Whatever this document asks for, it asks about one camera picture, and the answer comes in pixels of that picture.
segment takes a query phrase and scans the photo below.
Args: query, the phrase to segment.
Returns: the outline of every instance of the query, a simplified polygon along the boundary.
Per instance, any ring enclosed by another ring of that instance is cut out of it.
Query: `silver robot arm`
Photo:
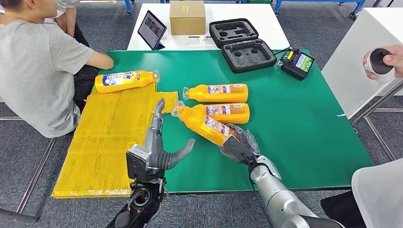
[[[239,127],[229,126],[237,131],[240,140],[230,137],[221,152],[236,162],[248,165],[250,179],[258,187],[273,228],[344,228],[337,221],[318,218],[281,183],[276,166],[260,155],[253,136]]]
[[[281,183],[274,164],[265,156],[252,169],[250,178],[257,185],[273,228],[344,228],[337,221],[318,218],[298,197]]]

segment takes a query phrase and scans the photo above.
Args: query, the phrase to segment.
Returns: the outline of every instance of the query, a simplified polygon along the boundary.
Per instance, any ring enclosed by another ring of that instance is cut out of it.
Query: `black cable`
[[[287,51],[290,46],[288,46],[288,48],[285,48],[285,49],[283,49],[283,50],[281,50],[281,51],[275,52],[274,55],[277,55],[277,54],[280,54],[281,52]]]
[[[393,3],[393,1],[394,1],[394,0],[392,0],[392,1],[391,1],[391,2],[388,4],[388,6],[387,6],[387,7],[390,7],[390,5]]]
[[[257,199],[257,201],[258,201],[258,203],[259,203],[260,208],[261,208],[262,211],[263,211],[263,214],[265,215],[265,217],[266,217],[266,219],[267,219],[267,222],[269,222],[269,224],[270,224],[269,215],[267,214],[267,211],[266,211],[265,208],[263,207],[262,202],[261,202],[261,200],[259,199],[259,197],[258,197],[258,195],[257,195],[257,193],[256,193],[256,189],[255,189],[255,186],[253,185],[253,181],[252,181],[252,179],[250,178],[250,172],[252,172],[252,170],[250,170],[250,163],[249,163],[249,160],[246,158],[246,155],[245,155],[244,153],[241,153],[241,154],[242,154],[242,156],[245,158],[246,162],[248,163],[250,185],[252,186],[253,192],[255,193],[256,199]]]

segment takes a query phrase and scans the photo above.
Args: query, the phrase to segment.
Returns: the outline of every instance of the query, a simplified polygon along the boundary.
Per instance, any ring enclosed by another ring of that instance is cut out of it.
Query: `orange detergent bottle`
[[[176,109],[184,108],[179,101]],[[198,104],[191,108],[192,112],[200,112],[223,124],[246,124],[249,121],[249,106],[246,103],[233,104]]]
[[[199,110],[177,105],[171,115],[179,117],[189,129],[218,146],[223,146],[224,142],[232,135],[238,139],[237,133],[232,128],[214,120]]]
[[[158,71],[136,70],[98,75],[95,78],[95,87],[100,94],[105,94],[134,87],[145,87],[152,82],[159,81]]]
[[[199,102],[244,103],[248,99],[248,86],[245,84],[198,85],[183,88],[183,99]]]

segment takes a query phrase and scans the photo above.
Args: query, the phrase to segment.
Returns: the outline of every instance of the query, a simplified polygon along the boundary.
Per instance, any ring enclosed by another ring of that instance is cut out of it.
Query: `floor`
[[[136,1],[131,16],[125,5],[112,3],[81,3],[77,22],[90,45],[96,50],[125,50],[141,7]],[[367,0],[365,6],[372,6]],[[354,3],[284,2],[278,20],[294,46],[309,49],[322,68],[353,21],[348,17]],[[402,107],[403,99],[394,97],[384,107]],[[0,103],[0,116],[14,115]],[[371,115],[385,141],[398,158],[403,157],[403,115]],[[44,138],[25,122],[0,123],[0,208],[15,210],[49,139]],[[389,161],[365,122],[357,125],[358,136],[375,164]],[[57,139],[55,147],[39,179],[25,213],[41,216],[31,225],[0,219],[0,228],[98,228],[104,227],[123,206],[125,198],[54,199],[53,186],[70,144],[71,137]],[[320,207],[322,198],[342,191],[305,191],[296,194],[317,215],[326,215]],[[196,196],[170,196],[150,228],[221,227],[268,228],[252,193]]]

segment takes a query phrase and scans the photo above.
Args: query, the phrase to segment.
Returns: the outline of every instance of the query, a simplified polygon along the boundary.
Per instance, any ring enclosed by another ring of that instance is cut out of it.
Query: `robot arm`
[[[130,200],[107,228],[143,228],[157,214],[164,198],[165,170],[172,169],[193,149],[194,139],[175,153],[163,149],[162,126],[165,102],[156,105],[151,127],[145,137],[145,147],[135,144],[126,152]]]
[[[340,223],[318,218],[298,197],[281,183],[274,164],[259,151],[253,136],[239,127],[234,128],[240,140],[230,137],[221,152],[249,167],[250,179],[258,187],[273,228],[344,228]]]

